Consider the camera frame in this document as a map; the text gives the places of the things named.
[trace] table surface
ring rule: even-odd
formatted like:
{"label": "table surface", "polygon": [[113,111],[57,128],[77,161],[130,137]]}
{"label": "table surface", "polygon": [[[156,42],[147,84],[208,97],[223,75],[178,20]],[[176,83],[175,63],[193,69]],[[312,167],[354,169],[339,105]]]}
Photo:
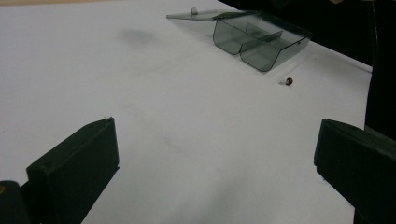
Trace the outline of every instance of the table surface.
{"label": "table surface", "polygon": [[[215,47],[214,0],[0,7],[0,179],[114,117],[120,169],[83,223],[352,223],[313,163],[363,128],[371,67],[315,43],[268,73]],[[287,87],[278,82],[292,77]]]}

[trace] beige floor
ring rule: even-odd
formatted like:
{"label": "beige floor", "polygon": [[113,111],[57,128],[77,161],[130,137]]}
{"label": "beige floor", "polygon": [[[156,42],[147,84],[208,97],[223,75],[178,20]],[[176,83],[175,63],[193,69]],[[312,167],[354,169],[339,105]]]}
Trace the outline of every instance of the beige floor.
{"label": "beige floor", "polygon": [[103,1],[112,1],[112,0],[0,0],[0,7],[60,4],[60,3],[87,3],[87,2],[103,2]]}

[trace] white table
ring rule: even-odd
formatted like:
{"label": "white table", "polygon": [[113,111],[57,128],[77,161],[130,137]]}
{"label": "white table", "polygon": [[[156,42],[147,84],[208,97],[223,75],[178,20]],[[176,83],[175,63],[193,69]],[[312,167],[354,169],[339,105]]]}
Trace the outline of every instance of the white table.
{"label": "white table", "polygon": [[[315,43],[263,74],[215,47],[214,0],[0,7],[0,180],[114,117],[120,169],[83,223],[351,224],[313,164],[322,119],[364,125],[371,67]],[[291,87],[278,81],[292,77]]]}

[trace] white tabletop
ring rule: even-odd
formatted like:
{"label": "white tabletop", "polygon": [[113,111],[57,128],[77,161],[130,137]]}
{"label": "white tabletop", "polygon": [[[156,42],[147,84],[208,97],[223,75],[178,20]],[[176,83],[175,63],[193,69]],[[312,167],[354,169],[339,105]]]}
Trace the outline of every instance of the white tabletop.
{"label": "white tabletop", "polygon": [[363,127],[371,67],[311,42],[260,73],[213,44],[215,23],[165,18],[191,7],[229,8],[0,7],[0,180],[114,117],[120,169],[85,224],[351,224],[314,152],[322,119]]}

